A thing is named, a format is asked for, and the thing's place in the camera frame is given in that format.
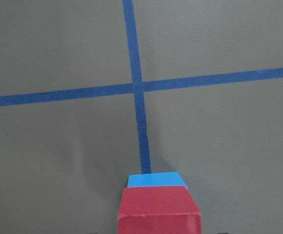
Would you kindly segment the blue cube block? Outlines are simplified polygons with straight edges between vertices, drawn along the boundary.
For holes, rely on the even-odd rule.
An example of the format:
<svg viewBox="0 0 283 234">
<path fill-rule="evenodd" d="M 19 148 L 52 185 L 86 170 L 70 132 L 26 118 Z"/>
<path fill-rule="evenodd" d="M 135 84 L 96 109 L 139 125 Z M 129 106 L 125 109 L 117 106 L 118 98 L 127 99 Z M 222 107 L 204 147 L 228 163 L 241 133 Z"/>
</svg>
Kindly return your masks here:
<svg viewBox="0 0 283 234">
<path fill-rule="evenodd" d="M 188 188 L 178 172 L 130 175 L 127 187 L 183 186 Z"/>
</svg>

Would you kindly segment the red cube block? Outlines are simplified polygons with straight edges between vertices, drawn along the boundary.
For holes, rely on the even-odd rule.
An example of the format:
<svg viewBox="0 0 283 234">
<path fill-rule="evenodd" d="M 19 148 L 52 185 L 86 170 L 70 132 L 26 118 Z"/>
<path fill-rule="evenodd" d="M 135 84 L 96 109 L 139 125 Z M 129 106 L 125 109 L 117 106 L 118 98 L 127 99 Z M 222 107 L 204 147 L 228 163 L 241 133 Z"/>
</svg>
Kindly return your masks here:
<svg viewBox="0 0 283 234">
<path fill-rule="evenodd" d="M 184 186 L 126 187 L 119 234 L 200 234 L 201 212 Z"/>
</svg>

